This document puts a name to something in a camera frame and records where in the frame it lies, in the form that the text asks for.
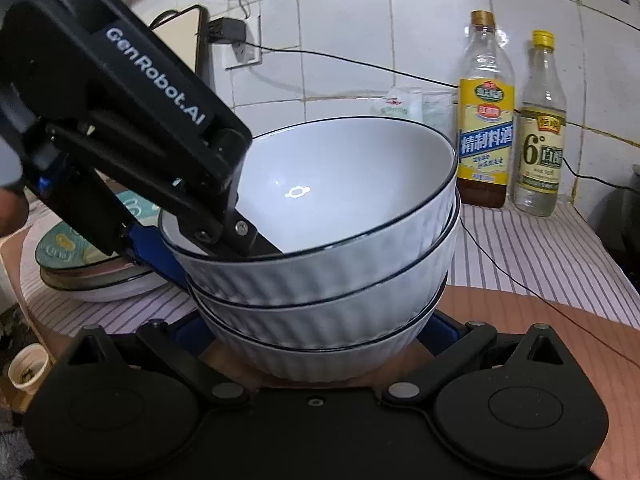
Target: bottle label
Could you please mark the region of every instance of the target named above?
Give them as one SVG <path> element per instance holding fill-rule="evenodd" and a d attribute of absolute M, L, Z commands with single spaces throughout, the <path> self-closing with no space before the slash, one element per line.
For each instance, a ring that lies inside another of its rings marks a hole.
<path fill-rule="evenodd" d="M 513 140 L 513 86 L 460 80 L 458 177 L 506 186 Z"/>
<path fill-rule="evenodd" d="M 518 183 L 532 191 L 555 194 L 562 169 L 565 114 L 527 107 L 520 117 Z"/>

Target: electrical outlet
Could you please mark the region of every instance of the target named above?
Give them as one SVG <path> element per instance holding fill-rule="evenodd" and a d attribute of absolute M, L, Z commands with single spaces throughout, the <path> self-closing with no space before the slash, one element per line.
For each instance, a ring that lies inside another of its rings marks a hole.
<path fill-rule="evenodd" d="M 253 14 L 246 20 L 246 40 L 249 43 L 260 44 L 260 14 Z M 262 62 L 260 48 L 244 43 L 225 46 L 225 69 L 247 66 Z"/>

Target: bottle cap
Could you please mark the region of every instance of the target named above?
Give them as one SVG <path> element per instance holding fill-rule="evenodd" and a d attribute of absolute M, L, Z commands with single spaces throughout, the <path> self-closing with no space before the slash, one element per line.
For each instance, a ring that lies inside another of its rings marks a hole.
<path fill-rule="evenodd" d="M 546 30 L 534 30 L 533 46 L 548 46 L 550 48 L 554 48 L 556 46 L 554 35 Z"/>
<path fill-rule="evenodd" d="M 488 10 L 474 10 L 471 13 L 471 26 L 485 25 L 487 27 L 495 28 L 495 20 L 492 12 Z"/>

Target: patterned plate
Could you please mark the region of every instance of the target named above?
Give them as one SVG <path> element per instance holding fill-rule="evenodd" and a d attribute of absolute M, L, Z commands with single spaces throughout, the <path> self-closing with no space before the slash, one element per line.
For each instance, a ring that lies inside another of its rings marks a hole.
<path fill-rule="evenodd" d="M 132 191 L 118 193 L 118 198 L 142 225 L 158 224 L 160 209 L 157 205 Z M 60 222 L 42 237 L 35 256 L 41 267 L 50 270 L 82 269 L 118 257 L 116 253 L 101 253 L 65 222 Z"/>

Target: striped tablecloth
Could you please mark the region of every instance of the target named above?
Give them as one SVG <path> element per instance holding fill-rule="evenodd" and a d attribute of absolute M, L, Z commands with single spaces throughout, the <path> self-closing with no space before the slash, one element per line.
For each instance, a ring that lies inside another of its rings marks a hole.
<path fill-rule="evenodd" d="M 640 296 L 570 204 L 558 204 L 546 219 L 520 213 L 511 205 L 501 210 L 464 206 L 462 216 L 498 265 L 543 298 L 640 328 Z M 49 213 L 33 225 L 20 264 L 22 293 L 31 315 L 44 326 L 71 336 L 89 323 L 103 325 L 108 333 L 128 333 L 149 319 L 173 322 L 195 308 L 190 297 L 172 285 L 111 303 L 69 300 L 46 287 L 34 252 L 44 233 L 59 221 Z M 449 283 L 529 294 L 496 269 L 464 230 L 456 240 Z"/>

